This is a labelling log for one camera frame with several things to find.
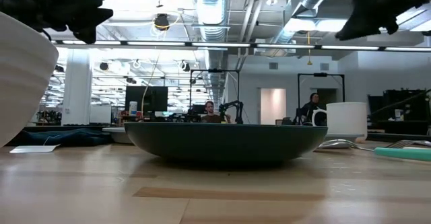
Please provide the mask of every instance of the metal frame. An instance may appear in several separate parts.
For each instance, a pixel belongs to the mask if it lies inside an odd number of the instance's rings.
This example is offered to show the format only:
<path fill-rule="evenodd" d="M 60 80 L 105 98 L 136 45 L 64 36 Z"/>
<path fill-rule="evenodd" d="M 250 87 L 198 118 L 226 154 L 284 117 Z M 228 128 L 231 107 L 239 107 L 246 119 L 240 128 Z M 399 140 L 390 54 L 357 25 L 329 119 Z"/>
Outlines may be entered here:
<path fill-rule="evenodd" d="M 415 46 L 346 46 L 309 44 L 261 44 L 253 42 L 178 42 L 178 41 L 132 41 L 99 40 L 85 44 L 79 40 L 53 40 L 57 47 L 65 48 L 136 48 L 136 49 L 176 49 L 197 50 L 203 48 L 263 48 L 263 49 L 307 49 L 307 50 L 349 50 L 372 52 L 431 52 L 429 47 Z"/>
<path fill-rule="evenodd" d="M 341 84 L 343 90 L 343 102 L 345 102 L 345 86 L 344 86 L 344 74 L 330 74 L 330 73 L 299 73 L 298 74 L 298 108 L 301 108 L 301 93 L 300 93 L 300 79 L 301 76 L 313 76 L 313 77 L 328 77 L 328 76 L 339 76 L 341 77 Z"/>
<path fill-rule="evenodd" d="M 239 70 L 223 70 L 223 69 L 191 69 L 190 70 L 190 97 L 189 97 L 189 108 L 192 108 L 191 105 L 191 92 L 192 92 L 192 88 L 193 88 L 193 73 L 194 72 L 208 72 L 208 73 L 229 73 L 229 72 L 235 72 L 238 74 L 238 83 L 237 83 L 237 88 L 238 90 L 236 91 L 236 99 L 239 101 L 240 100 L 240 71 Z"/>

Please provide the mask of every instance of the computer monitor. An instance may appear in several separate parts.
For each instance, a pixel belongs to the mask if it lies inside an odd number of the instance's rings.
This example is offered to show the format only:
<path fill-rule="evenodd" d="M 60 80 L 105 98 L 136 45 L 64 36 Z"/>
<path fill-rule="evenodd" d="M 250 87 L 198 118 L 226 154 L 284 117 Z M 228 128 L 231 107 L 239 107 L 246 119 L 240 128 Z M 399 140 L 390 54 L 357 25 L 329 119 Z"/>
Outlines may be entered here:
<path fill-rule="evenodd" d="M 194 114 L 207 114 L 207 110 L 205 109 L 205 105 L 194 104 L 192 107 L 192 111 Z"/>
<path fill-rule="evenodd" d="M 141 111 L 142 95 L 146 86 L 127 86 L 125 110 L 129 111 L 130 102 L 137 102 L 137 111 Z M 148 87 L 145 98 L 143 99 L 143 111 L 155 112 L 168 110 L 168 88 L 167 87 Z"/>

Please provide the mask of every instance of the dark green bowl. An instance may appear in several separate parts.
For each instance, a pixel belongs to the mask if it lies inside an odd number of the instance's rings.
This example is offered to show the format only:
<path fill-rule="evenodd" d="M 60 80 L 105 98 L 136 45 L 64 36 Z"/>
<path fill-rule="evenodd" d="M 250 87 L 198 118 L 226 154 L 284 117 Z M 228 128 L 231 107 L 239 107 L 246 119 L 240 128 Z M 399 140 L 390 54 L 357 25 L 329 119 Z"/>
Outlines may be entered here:
<path fill-rule="evenodd" d="M 315 150 L 327 127 L 126 122 L 130 140 L 167 159 L 285 161 Z"/>

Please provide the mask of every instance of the large shallow bowl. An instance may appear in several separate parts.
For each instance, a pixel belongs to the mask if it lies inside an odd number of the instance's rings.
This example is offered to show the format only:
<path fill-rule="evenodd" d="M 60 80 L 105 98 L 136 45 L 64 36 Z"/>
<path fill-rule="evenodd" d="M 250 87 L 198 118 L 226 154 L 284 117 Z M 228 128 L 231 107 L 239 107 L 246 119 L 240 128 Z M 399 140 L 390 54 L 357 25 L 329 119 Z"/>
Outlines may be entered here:
<path fill-rule="evenodd" d="M 49 40 L 0 12 L 0 147 L 36 113 L 58 56 Z"/>
<path fill-rule="evenodd" d="M 168 159 L 285 161 L 315 150 L 326 127 L 126 122 L 139 148 Z"/>

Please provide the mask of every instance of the white column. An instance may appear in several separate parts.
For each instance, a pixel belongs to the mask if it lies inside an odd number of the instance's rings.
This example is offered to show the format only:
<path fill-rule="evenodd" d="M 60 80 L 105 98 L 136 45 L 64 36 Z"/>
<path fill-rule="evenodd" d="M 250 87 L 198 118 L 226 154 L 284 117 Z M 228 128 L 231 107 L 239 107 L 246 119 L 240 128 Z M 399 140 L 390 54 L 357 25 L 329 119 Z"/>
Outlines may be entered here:
<path fill-rule="evenodd" d="M 89 124 L 92 62 L 88 49 L 69 49 L 61 125 Z"/>

